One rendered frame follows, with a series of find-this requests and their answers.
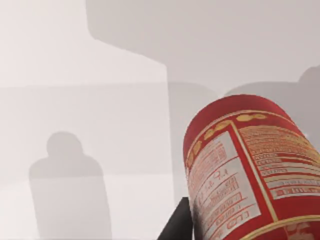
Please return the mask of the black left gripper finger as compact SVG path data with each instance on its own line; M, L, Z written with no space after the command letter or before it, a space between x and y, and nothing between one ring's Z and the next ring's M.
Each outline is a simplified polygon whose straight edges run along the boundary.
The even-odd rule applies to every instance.
M182 197L156 240L193 240L193 220L188 197Z

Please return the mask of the red and white can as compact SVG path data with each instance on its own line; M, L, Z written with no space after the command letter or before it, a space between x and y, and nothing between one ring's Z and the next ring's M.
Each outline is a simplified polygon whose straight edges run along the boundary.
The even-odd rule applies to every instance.
M271 100L205 106L183 160L195 240L320 240L320 153Z

